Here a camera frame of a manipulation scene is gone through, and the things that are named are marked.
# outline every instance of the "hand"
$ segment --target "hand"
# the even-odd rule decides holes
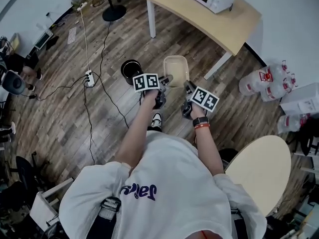
[[[144,101],[150,103],[152,105],[152,108],[155,106],[155,99],[158,96],[159,90],[149,90],[146,91]]]
[[[194,120],[196,118],[205,117],[205,112],[202,107],[195,103],[191,103],[192,111],[190,113],[191,118]]]

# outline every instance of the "black pot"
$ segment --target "black pot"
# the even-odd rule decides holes
[[[140,63],[134,59],[125,61],[121,66],[121,74],[130,85],[133,85],[133,77],[142,73],[143,71]]]

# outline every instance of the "white t-shirt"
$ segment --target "white t-shirt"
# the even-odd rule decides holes
[[[189,142],[149,131],[142,159],[129,176],[127,164],[85,167],[60,205],[70,239],[85,239],[103,200],[120,198],[113,239],[185,239],[208,230],[232,238],[230,208],[238,208],[249,238],[262,239],[266,219],[240,185],[212,176]]]

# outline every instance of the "red wristband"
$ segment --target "red wristband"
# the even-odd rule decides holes
[[[195,126],[195,129],[201,128],[201,127],[210,127],[209,123],[204,123],[204,124],[198,124]]]

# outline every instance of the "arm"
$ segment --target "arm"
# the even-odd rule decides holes
[[[195,103],[192,103],[192,112],[190,115],[193,120],[205,116],[203,109]],[[200,161],[203,162],[213,176],[224,173],[223,163],[209,127],[198,128],[195,132]]]
[[[146,131],[151,120],[157,94],[158,90],[152,90],[146,94],[120,149],[115,155],[115,161],[126,163],[133,168],[139,163],[144,152]]]

